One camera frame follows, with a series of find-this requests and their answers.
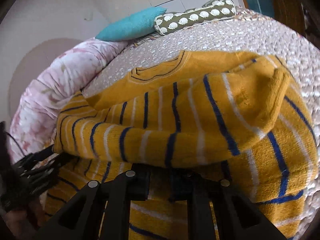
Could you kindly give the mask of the olive bolster with white sheep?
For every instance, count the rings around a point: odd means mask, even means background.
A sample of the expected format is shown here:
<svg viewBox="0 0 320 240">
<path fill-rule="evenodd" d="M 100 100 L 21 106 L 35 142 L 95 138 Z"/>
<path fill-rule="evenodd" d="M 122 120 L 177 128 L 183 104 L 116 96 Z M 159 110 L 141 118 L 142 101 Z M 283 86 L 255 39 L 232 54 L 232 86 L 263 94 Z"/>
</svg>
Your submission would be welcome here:
<svg viewBox="0 0 320 240">
<path fill-rule="evenodd" d="M 229 20 L 236 15 L 232 0 L 211 0 L 202 7 L 184 12 L 166 12 L 154 20 L 154 29 L 162 36 L 203 22 Z"/>
</svg>

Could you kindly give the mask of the brown wooden door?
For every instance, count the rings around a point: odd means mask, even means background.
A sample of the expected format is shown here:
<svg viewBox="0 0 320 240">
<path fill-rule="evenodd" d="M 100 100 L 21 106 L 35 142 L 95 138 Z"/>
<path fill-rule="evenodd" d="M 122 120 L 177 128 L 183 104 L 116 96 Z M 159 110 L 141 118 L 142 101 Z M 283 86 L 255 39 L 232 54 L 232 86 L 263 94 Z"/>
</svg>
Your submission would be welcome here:
<svg viewBox="0 0 320 240">
<path fill-rule="evenodd" d="M 274 18 L 302 36 L 305 36 L 303 8 L 299 0 L 272 0 Z"/>
</svg>

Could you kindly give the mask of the teal pillow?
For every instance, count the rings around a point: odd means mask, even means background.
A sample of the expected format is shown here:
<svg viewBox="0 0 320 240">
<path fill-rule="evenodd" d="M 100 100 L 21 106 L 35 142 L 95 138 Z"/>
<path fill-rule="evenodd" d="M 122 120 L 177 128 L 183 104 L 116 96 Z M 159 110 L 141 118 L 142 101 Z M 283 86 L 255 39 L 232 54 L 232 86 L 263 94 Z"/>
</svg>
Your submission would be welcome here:
<svg viewBox="0 0 320 240">
<path fill-rule="evenodd" d="M 101 41 L 118 42 L 149 35 L 155 32 L 153 26 L 155 18 L 166 11 L 163 7 L 149 7 L 109 24 L 95 38 Z"/>
</svg>

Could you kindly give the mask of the yellow striped knit sweater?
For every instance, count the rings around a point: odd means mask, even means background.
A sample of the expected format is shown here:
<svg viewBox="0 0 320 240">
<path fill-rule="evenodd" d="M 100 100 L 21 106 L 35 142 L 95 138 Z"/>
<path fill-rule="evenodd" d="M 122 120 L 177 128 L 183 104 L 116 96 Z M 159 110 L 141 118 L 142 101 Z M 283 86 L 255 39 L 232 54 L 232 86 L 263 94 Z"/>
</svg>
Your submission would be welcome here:
<svg viewBox="0 0 320 240">
<path fill-rule="evenodd" d="M 90 180 L 111 181 L 133 163 L 193 167 L 232 181 L 287 239 L 318 174 L 312 118 L 295 79 L 277 56 L 247 51 L 182 51 L 90 98 L 74 92 L 53 150 L 76 159 L 48 191 L 46 217 Z"/>
</svg>

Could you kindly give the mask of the beige quilted bedspread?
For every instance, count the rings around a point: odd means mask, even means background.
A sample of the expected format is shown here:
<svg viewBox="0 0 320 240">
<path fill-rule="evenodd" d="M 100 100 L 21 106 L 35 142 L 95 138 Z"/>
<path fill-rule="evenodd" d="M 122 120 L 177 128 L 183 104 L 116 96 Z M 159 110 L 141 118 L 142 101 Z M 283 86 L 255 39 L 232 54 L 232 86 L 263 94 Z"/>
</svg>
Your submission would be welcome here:
<svg viewBox="0 0 320 240">
<path fill-rule="evenodd" d="M 231 20 L 195 25 L 168 36 L 153 34 L 135 42 L 87 85 L 84 96 L 101 92 L 127 70 L 173 59 L 180 50 L 245 50 L 284 59 L 299 84 L 319 139 L 319 49 L 289 27 L 248 9 Z"/>
</svg>

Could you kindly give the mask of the pink floral duvet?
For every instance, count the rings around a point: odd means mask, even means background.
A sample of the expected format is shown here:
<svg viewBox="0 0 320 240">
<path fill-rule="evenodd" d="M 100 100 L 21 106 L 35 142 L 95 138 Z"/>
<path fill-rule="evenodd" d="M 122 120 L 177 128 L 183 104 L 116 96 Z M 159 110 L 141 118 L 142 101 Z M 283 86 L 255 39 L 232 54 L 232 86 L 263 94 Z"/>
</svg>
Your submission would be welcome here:
<svg viewBox="0 0 320 240">
<path fill-rule="evenodd" d="M 13 163 L 42 150 L 54 133 L 61 109 L 86 87 L 123 49 L 126 41 L 91 38 L 58 56 L 27 86 L 10 125 L 9 154 Z"/>
</svg>

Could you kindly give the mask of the pink padded headboard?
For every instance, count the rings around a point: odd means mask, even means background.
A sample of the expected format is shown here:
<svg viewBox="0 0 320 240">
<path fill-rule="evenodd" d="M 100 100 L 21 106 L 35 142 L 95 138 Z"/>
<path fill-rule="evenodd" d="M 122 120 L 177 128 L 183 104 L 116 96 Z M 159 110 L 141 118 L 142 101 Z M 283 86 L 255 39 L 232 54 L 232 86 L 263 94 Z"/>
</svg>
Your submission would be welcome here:
<svg viewBox="0 0 320 240">
<path fill-rule="evenodd" d="M 11 78 L 8 92 L 9 116 L 14 117 L 20 97 L 31 81 L 37 78 L 63 52 L 82 41 L 74 38 L 49 39 L 25 54 Z"/>
</svg>

